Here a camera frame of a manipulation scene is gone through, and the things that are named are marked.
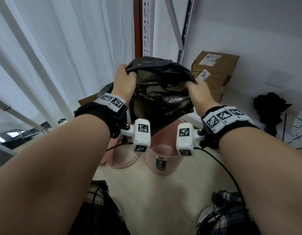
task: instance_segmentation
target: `white sticker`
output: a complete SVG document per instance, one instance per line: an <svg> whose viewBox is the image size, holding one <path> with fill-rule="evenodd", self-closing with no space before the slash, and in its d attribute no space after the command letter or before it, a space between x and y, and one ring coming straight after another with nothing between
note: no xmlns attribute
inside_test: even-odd
<svg viewBox="0 0 302 235"><path fill-rule="evenodd" d="M208 54L201 60L200 65L206 65L212 67L222 55Z"/></svg>
<svg viewBox="0 0 302 235"><path fill-rule="evenodd" d="M166 158L164 158L164 157L159 157L159 156L156 156L156 158L157 158L157 159L159 159L159 160L162 160L162 161L167 161L167 159L166 159Z"/></svg>
<svg viewBox="0 0 302 235"><path fill-rule="evenodd" d="M208 78L208 76L210 76L211 73L209 73L207 70L203 70L203 72L200 73L200 75L198 76L198 78L201 80L201 81L204 81L205 79Z"/></svg>

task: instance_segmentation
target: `white floor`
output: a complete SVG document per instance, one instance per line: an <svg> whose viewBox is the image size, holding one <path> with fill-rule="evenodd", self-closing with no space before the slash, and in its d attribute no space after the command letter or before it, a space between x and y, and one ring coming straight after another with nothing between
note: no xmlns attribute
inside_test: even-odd
<svg viewBox="0 0 302 235"><path fill-rule="evenodd" d="M132 157L130 148L131 145L117 148L114 152L117 160ZM208 151L220 159L216 151ZM193 234L200 211L211 205L212 192L219 188L236 190L227 172L202 151L184 158L170 176L155 175L141 155L135 164L125 169L100 165L93 179L106 180L110 195L123 206L125 222L132 235Z"/></svg>

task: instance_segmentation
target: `trash can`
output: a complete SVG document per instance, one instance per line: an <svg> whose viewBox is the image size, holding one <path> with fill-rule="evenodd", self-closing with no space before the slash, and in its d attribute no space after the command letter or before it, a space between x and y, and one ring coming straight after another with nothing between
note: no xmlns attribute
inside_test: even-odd
<svg viewBox="0 0 302 235"><path fill-rule="evenodd" d="M183 120L177 119L151 137L150 149L146 152L149 169L161 176L167 176L177 170L184 157L176 149L177 127Z"/></svg>

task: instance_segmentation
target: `person's right hand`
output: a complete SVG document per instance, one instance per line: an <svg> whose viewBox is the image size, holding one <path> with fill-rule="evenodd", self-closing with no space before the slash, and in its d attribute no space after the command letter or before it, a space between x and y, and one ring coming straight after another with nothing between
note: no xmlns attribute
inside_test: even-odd
<svg viewBox="0 0 302 235"><path fill-rule="evenodd" d="M211 96L209 87L206 82L196 78L196 84L188 81L186 87L189 91L190 99L195 106L197 114L202 117L214 106L220 106Z"/></svg>

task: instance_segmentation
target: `black plastic wrap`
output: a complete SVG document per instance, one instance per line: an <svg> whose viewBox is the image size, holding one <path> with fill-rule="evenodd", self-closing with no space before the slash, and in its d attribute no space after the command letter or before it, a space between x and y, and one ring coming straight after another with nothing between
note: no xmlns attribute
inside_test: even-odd
<svg viewBox="0 0 302 235"><path fill-rule="evenodd" d="M130 119L147 119L154 135L181 116L193 112L187 81L196 82L190 71L171 60L154 57L134 59L127 73L137 73L137 85L129 103ZM102 88L99 97L111 93L113 83Z"/></svg>

